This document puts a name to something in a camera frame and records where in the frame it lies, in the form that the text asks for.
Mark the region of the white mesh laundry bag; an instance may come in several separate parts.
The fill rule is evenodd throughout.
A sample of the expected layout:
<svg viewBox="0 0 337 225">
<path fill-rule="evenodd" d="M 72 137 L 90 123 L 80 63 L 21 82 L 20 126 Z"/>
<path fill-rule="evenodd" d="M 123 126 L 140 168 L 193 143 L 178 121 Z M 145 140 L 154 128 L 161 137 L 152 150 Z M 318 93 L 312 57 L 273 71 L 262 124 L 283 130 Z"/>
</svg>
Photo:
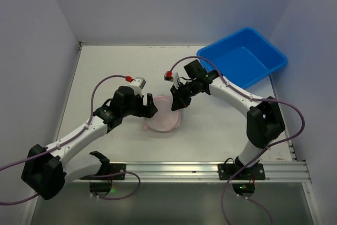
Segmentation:
<svg viewBox="0 0 337 225">
<path fill-rule="evenodd" d="M 169 132 L 180 126 L 181 112 L 172 111 L 173 99 L 170 96 L 157 96 L 153 99 L 158 111 L 148 119 L 144 119 L 144 129 L 157 132 Z"/>
</svg>

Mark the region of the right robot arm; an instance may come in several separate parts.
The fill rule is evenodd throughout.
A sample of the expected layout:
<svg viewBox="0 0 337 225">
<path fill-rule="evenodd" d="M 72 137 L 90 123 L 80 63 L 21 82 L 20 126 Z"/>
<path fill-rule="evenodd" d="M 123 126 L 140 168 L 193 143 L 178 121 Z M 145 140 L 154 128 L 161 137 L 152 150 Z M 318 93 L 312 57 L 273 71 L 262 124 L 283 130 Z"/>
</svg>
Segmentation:
<svg viewBox="0 0 337 225">
<path fill-rule="evenodd" d="M 185 83 L 172 70 L 164 74 L 166 81 L 173 82 L 171 110 L 187 108 L 192 97 L 200 93 L 226 102 L 246 118 L 248 141 L 234 164 L 239 169 L 255 166 L 259 162 L 257 156 L 285 130 L 280 107 L 274 98 L 255 96 L 225 79 L 218 69 L 208 72 L 198 60 L 185 65 L 184 69 L 189 77 Z"/>
</svg>

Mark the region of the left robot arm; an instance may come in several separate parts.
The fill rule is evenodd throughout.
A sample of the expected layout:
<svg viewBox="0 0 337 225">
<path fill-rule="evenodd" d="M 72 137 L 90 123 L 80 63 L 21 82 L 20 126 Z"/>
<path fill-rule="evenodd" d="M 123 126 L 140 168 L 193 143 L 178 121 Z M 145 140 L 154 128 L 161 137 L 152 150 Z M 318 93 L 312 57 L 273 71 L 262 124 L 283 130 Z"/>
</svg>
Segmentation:
<svg viewBox="0 0 337 225">
<path fill-rule="evenodd" d="M 157 112 L 153 95 L 135 93 L 130 86 L 120 86 L 111 99 L 91 113 L 76 130 L 45 147 L 33 146 L 27 156 L 22 180 L 43 199 L 55 197 L 69 182 L 91 178 L 108 178 L 112 172 L 110 160 L 98 151 L 84 160 L 75 156 L 95 140 L 122 124 L 125 117 L 152 118 Z"/>
</svg>

